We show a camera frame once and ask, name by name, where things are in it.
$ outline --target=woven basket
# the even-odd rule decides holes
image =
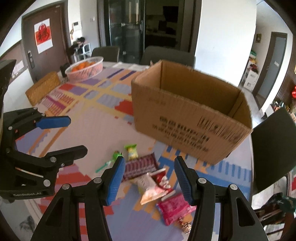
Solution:
[[[57,72],[50,72],[26,91],[32,106],[38,104],[50,91],[61,84]]]
[[[88,80],[98,75],[103,70],[103,59],[104,59],[103,57],[98,56],[98,57],[91,57],[91,58],[81,60],[75,64],[72,64],[69,68],[67,68],[65,71],[65,74],[68,76],[69,81],[71,83],[77,83],[77,82]],[[96,63],[84,69],[72,72],[72,69],[75,66],[78,66],[83,62],[89,62],[89,63],[96,62]]]

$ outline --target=chair back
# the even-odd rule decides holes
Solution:
[[[254,182],[258,192],[269,187],[296,166],[296,125],[280,108],[254,128]]]
[[[119,50],[120,48],[118,46],[98,47],[93,49],[91,56],[101,56],[107,62],[118,62]]]
[[[190,67],[194,67],[195,64],[195,56],[193,54],[159,46],[148,46],[144,51],[141,64],[150,65],[150,61],[156,63],[161,59],[180,63]]]

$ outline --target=door handle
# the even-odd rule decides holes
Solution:
[[[141,33],[143,33],[143,20],[141,20],[141,23],[140,23],[140,31]]]
[[[32,56],[31,50],[28,50],[27,55],[28,55],[28,58],[29,58],[29,62],[30,62],[31,68],[33,69],[35,67],[35,64],[34,64],[34,60],[33,60],[33,56]]]

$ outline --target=pink plastic basket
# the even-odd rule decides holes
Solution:
[[[102,72],[103,70],[103,57],[91,57],[91,58],[87,58],[84,60],[81,60],[75,64],[72,64],[69,68],[66,69],[65,74],[68,76],[69,78],[69,82],[71,83],[77,83],[77,82],[82,82],[85,80],[88,80],[96,75],[98,75],[100,72]],[[83,63],[83,62],[96,62],[95,64],[86,67],[84,69],[81,70],[77,70],[72,72],[72,69],[75,66],[78,66],[79,64]]]

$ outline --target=fruit basket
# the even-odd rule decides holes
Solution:
[[[69,82],[77,83],[98,75],[103,70],[103,57],[91,57],[72,64],[65,70]]]

